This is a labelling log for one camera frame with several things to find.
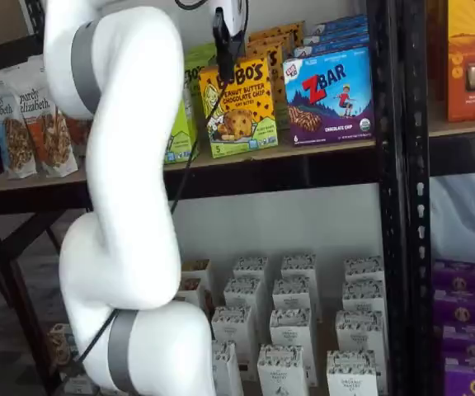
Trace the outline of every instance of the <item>floor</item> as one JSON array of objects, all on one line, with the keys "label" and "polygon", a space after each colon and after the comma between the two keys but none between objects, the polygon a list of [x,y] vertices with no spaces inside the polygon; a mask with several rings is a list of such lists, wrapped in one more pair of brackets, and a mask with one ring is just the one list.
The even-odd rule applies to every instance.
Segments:
[{"label": "floor", "polygon": [[[21,265],[36,312],[45,331],[66,323],[56,263]],[[14,312],[0,295],[0,395],[45,396]]]}]

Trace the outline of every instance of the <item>orange box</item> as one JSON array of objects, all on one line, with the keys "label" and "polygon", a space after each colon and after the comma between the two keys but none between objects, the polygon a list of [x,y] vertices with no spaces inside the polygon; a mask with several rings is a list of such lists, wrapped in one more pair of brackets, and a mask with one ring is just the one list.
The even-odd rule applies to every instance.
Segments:
[{"label": "orange box", "polygon": [[448,117],[475,120],[475,1],[448,3]]}]

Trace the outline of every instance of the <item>cookie image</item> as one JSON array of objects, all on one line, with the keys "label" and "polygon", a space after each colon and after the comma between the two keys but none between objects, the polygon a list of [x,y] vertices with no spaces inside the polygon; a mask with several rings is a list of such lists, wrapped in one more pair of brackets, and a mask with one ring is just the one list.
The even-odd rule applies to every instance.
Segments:
[{"label": "cookie image", "polygon": [[468,309],[459,307],[454,311],[454,316],[459,322],[468,322],[470,320],[470,312]]}]

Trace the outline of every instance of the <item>white product box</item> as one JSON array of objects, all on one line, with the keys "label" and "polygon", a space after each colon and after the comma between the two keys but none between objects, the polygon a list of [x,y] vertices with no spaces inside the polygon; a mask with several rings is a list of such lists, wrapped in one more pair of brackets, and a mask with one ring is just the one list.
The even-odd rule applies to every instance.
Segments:
[{"label": "white product box", "polygon": [[341,351],[373,351],[380,394],[388,394],[383,314],[379,311],[338,311],[336,338]]},{"label": "white product box", "polygon": [[285,256],[281,262],[281,275],[301,275],[309,278],[309,291],[313,302],[313,312],[319,322],[323,320],[322,301],[317,282],[316,254],[297,254]]},{"label": "white product box", "polygon": [[380,311],[383,313],[384,350],[388,354],[388,320],[386,290],[381,280],[345,282],[342,288],[342,305],[346,311]]},{"label": "white product box", "polygon": [[329,351],[327,386],[334,396],[379,396],[372,351]]},{"label": "white product box", "polygon": [[[56,365],[63,369],[78,358],[78,348],[74,341],[73,331],[68,324],[54,325],[48,334],[50,345],[56,356]],[[63,387],[66,394],[95,394],[98,390],[87,375],[77,375],[68,380]]]},{"label": "white product box", "polygon": [[309,278],[292,275],[274,281],[272,300],[275,309],[310,308],[314,319],[313,305],[309,294]]},{"label": "white product box", "polygon": [[261,343],[270,342],[269,312],[266,298],[265,282],[256,276],[236,276],[228,280],[224,288],[224,299],[228,307],[248,305],[256,324],[256,331]]},{"label": "white product box", "polygon": [[212,341],[212,372],[217,396],[243,396],[236,344]]},{"label": "white product box", "polygon": [[381,256],[366,258],[348,258],[344,260],[346,270],[346,281],[382,281],[386,287],[386,277],[384,275],[384,264]]},{"label": "white product box", "polygon": [[263,396],[308,396],[301,346],[262,345],[257,361]]},{"label": "white product box", "polygon": [[217,307],[212,318],[214,337],[219,342],[236,344],[237,363],[241,378],[257,381],[258,341],[252,308]]},{"label": "white product box", "polygon": [[201,286],[205,289],[206,308],[213,313],[214,307],[221,302],[221,290],[217,290],[215,286],[212,262],[209,259],[183,262],[181,277],[201,279]]},{"label": "white product box", "polygon": [[300,345],[308,386],[318,386],[317,338],[311,309],[276,309],[270,315],[270,338],[275,345]]},{"label": "white product box", "polygon": [[206,314],[208,313],[205,305],[205,288],[201,286],[201,279],[182,279],[176,296],[179,300],[184,299],[187,303],[203,309]]}]

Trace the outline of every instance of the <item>green snack box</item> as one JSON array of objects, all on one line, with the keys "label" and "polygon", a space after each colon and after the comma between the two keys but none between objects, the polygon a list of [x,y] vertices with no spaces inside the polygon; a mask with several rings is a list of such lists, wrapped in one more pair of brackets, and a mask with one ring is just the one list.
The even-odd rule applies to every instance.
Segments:
[{"label": "green snack box", "polygon": [[[190,92],[185,88],[175,124],[173,124],[172,132],[170,133],[168,146],[166,147],[164,163],[183,163],[188,161],[196,139],[197,127],[195,126],[192,114]],[[192,157],[195,158],[198,154],[199,143],[192,153]]]}]

